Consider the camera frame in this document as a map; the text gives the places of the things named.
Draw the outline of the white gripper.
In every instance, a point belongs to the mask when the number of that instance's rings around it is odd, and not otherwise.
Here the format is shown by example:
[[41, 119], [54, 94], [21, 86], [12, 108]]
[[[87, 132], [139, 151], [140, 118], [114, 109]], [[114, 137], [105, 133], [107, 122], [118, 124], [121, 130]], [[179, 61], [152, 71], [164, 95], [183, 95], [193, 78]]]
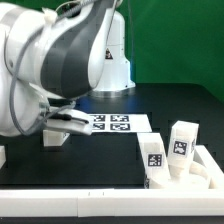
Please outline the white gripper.
[[93, 117], [75, 109], [65, 109], [47, 119], [45, 128], [51, 131], [91, 135]]

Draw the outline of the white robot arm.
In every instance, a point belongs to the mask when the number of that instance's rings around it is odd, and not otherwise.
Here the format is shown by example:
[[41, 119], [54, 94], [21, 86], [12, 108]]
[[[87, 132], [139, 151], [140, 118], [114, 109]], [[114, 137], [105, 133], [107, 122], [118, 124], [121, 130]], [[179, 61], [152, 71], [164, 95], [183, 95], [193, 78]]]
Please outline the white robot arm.
[[0, 2], [0, 136], [92, 133], [75, 100], [95, 89], [123, 0], [79, 0], [59, 15]]

